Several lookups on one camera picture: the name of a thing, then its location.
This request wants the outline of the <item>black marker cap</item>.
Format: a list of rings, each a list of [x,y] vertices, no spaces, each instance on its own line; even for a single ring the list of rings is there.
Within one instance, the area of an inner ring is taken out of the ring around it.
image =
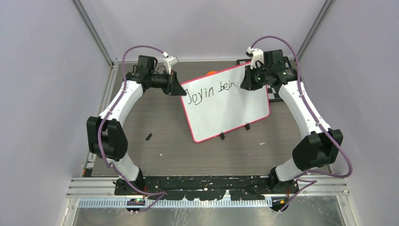
[[[151,139],[151,137],[152,137],[152,133],[150,133],[150,134],[145,138],[145,140],[146,140],[146,141],[149,141],[149,140]]]

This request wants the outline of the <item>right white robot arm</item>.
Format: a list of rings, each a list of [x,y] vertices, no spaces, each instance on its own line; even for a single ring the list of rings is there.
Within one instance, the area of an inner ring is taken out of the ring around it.
[[[302,140],[285,163],[271,169],[268,185],[274,193],[281,193],[287,183],[308,170],[321,168],[336,161],[338,148],[343,141],[339,129],[332,129],[317,112],[305,93],[298,71],[292,68],[281,49],[263,52],[249,47],[251,58],[245,66],[241,89],[255,91],[265,86],[275,89],[291,111]]]

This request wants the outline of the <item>pink framed whiteboard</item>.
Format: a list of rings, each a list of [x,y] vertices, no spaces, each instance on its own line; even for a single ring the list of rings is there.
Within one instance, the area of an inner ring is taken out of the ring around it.
[[[243,81],[246,65],[182,83],[187,95],[181,101],[194,142],[215,138],[270,115],[266,88],[247,91],[235,86]]]

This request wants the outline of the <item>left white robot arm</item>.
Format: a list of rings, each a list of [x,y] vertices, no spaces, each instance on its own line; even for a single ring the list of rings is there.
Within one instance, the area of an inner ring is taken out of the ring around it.
[[[132,72],[128,72],[115,98],[97,117],[87,120],[88,149],[102,158],[107,166],[116,169],[119,184],[138,195],[144,190],[141,169],[129,157],[128,140],[123,130],[124,121],[137,100],[150,88],[161,89],[169,96],[185,96],[187,93],[172,70],[177,57],[167,56],[163,60],[162,72],[156,69],[158,60],[152,56],[138,57]]]

